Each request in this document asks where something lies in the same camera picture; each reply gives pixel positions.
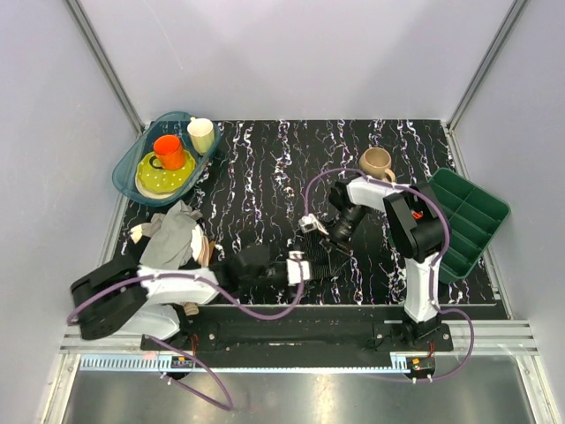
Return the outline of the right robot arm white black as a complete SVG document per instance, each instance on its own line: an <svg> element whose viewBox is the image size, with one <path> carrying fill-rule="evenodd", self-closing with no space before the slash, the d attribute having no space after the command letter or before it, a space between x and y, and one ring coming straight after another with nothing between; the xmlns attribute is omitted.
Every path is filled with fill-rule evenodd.
<svg viewBox="0 0 565 424"><path fill-rule="evenodd" d="M451 235L430 184L394 185L359 177L335 182L328 201L338 215L326 227L326 240L341 250L348 247L366 214L385 214L389 238L406 268L403 320L393 334L409 349L430 349L441 333L439 268Z"/></svg>

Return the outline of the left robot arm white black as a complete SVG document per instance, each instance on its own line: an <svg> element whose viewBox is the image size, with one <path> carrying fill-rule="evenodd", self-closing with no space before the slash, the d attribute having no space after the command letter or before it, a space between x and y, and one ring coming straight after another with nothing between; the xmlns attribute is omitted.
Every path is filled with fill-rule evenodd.
<svg viewBox="0 0 565 424"><path fill-rule="evenodd" d="M67 323L78 327L87 341L123 331L159 338L179 350L191 337L185 306L205 306L222 297L256 320L276 321L297 307L310 275L303 253L291 251L285 261L271 261L265 246L248 246L199 269L158 269L122 258L72 284L74 308ZM274 314L256 312L239 302L241 291L263 284L289 289L294 298Z"/></svg>

